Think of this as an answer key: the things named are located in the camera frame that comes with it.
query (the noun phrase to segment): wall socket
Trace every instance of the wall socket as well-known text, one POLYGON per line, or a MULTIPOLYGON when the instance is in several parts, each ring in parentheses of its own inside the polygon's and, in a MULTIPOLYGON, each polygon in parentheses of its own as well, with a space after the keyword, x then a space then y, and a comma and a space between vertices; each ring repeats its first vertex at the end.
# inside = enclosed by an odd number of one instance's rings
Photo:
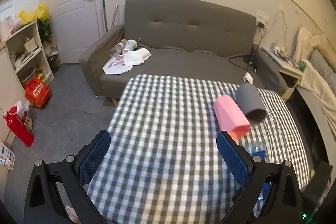
POLYGON ((265 14, 262 11, 257 10, 256 22, 255 22, 256 25, 258 25, 258 22, 261 22, 262 24, 266 26, 268 19, 269 19, 269 15, 265 14))

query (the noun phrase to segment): white bookshelf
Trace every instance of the white bookshelf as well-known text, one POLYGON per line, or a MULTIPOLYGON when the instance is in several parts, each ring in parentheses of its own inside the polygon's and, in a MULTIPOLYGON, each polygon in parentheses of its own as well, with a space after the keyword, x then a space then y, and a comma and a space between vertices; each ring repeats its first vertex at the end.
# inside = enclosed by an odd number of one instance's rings
POLYGON ((22 83, 20 82, 18 76, 20 75, 20 73, 24 72, 30 67, 42 68, 44 76, 49 76, 48 78, 46 78, 45 81, 47 85, 50 84, 50 82, 54 79, 54 75, 50 69, 47 57, 43 50, 43 45, 41 42, 36 21, 24 26, 23 28, 12 34, 8 39, 1 43, 0 49, 2 47, 5 47, 8 60, 13 68, 13 73, 15 74, 16 79, 20 83, 20 85, 22 85, 22 83), (14 68, 13 64, 10 61, 10 56, 14 52, 25 51, 24 44, 26 43, 26 37, 29 37, 30 39, 34 38, 37 44, 37 48, 33 51, 31 56, 29 56, 29 58, 27 58, 22 63, 19 68, 14 68))

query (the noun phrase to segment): gray cup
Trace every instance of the gray cup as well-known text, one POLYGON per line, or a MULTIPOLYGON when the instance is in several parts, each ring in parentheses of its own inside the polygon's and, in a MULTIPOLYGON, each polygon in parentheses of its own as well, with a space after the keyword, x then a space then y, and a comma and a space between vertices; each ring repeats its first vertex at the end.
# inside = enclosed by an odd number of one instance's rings
POLYGON ((237 89, 236 104, 252 126, 261 123, 266 117, 266 109, 259 92, 250 83, 242 84, 237 89))

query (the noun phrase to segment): floor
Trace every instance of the floor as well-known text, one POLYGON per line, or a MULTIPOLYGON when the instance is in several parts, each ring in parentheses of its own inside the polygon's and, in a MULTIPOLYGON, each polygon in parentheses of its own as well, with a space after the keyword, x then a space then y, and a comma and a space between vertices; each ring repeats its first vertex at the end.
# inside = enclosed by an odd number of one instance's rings
MULTIPOLYGON (((7 177, 5 206, 18 224, 23 223, 26 190, 35 161, 58 162, 76 155, 100 129, 108 128, 115 111, 110 99, 94 96, 78 64, 62 65, 50 88, 52 96, 47 105, 30 112, 33 145, 26 147, 15 138, 11 146, 16 160, 7 177)), ((60 193, 65 205, 70 205, 64 188, 60 193)))

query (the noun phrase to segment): red water bottle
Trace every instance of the red water bottle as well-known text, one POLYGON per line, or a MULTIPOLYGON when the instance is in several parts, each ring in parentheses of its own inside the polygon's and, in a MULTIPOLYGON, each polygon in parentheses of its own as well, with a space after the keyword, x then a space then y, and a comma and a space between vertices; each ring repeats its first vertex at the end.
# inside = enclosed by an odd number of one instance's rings
POLYGON ((2 118, 6 120, 8 128, 23 141, 26 146, 29 147, 33 144, 34 135, 29 133, 17 114, 8 115, 8 112, 5 112, 2 118))

